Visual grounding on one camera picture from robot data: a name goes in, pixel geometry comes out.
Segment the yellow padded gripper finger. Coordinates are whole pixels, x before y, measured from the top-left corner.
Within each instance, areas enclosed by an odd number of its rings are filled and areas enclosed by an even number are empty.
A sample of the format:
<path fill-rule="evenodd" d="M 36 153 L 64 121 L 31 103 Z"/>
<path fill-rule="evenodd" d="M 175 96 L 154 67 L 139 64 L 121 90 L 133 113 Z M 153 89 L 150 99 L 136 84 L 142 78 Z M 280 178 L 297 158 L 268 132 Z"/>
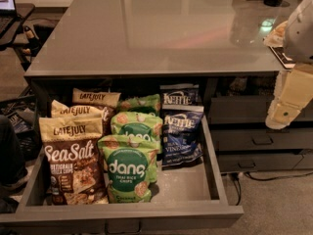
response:
<path fill-rule="evenodd" d="M 295 95 L 295 118 L 313 99 L 313 66 L 296 64 L 291 70 L 292 89 Z"/>

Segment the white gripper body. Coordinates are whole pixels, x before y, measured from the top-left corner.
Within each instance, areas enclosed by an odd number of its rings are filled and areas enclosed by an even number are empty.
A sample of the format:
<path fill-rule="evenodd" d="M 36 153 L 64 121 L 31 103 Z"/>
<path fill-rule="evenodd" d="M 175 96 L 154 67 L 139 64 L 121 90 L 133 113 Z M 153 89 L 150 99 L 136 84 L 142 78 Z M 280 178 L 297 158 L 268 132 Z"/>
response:
<path fill-rule="evenodd" d="M 274 99 L 265 119 L 271 129 L 283 129 L 295 119 L 295 95 L 291 86 L 292 71 L 280 71 L 276 78 Z"/>

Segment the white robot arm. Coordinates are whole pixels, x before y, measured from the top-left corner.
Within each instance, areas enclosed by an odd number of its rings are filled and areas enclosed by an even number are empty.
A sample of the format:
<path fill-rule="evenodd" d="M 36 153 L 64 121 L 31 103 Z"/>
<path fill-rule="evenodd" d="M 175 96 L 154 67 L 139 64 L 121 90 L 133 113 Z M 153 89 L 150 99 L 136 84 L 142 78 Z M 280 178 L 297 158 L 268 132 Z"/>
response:
<path fill-rule="evenodd" d="M 265 119 L 271 129 L 290 125 L 313 99 L 313 0 L 302 0 L 283 26 L 282 47 L 295 65 L 277 75 Z"/>

